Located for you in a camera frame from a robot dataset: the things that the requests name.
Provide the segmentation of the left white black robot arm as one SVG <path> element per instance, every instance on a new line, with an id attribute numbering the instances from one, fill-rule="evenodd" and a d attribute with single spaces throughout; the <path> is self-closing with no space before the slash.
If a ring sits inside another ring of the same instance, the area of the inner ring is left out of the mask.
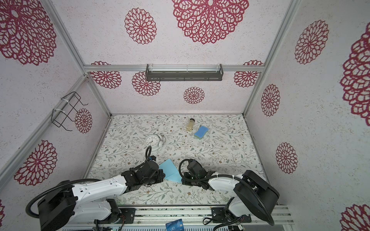
<path id="1" fill-rule="evenodd" d="M 159 165 L 149 160 L 137 170 L 127 170 L 106 180 L 60 182 L 31 199 L 25 211 L 39 220 L 43 231 L 57 231 L 68 223 L 111 224 L 123 218 L 115 196 L 161 183 L 164 178 Z"/>

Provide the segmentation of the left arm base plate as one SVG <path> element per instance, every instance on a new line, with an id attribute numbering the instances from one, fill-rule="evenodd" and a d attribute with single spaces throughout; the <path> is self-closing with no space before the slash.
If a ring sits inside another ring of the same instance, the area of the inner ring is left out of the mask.
<path id="1" fill-rule="evenodd" d="M 119 208 L 114 210 L 104 220 L 96 220 L 94 223 L 100 224 L 133 224 L 136 209 L 134 208 Z"/>

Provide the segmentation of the light blue paper sheet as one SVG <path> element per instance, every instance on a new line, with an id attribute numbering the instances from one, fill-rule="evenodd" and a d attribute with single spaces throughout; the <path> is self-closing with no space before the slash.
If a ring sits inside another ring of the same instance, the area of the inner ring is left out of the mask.
<path id="1" fill-rule="evenodd" d="M 172 160 L 167 159 L 165 162 L 159 165 L 159 169 L 163 170 L 165 174 L 165 180 L 182 183 L 182 177 L 179 174 L 178 168 L 174 165 Z"/>

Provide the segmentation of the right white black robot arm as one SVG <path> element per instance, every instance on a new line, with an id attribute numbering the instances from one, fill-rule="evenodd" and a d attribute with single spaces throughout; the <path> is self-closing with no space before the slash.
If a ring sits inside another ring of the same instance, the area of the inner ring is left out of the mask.
<path id="1" fill-rule="evenodd" d="M 254 215 L 271 226 L 275 225 L 272 212 L 278 202 L 279 193 L 252 170 L 240 175 L 220 174 L 207 171 L 194 159 L 184 159 L 180 162 L 178 171 L 183 185 L 235 194 L 214 215 L 214 219 L 220 224 L 228 226 L 241 223 L 245 217 Z"/>

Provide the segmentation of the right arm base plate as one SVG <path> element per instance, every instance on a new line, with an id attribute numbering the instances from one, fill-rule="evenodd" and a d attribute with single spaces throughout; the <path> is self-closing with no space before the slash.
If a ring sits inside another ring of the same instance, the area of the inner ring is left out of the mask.
<path id="1" fill-rule="evenodd" d="M 211 219 L 212 223 L 229 223 L 232 221 L 237 220 L 238 216 L 233 215 L 231 212 L 226 212 L 224 208 L 211 208 Z M 251 223 L 251 216 L 250 215 L 242 215 L 239 220 L 240 223 Z"/>

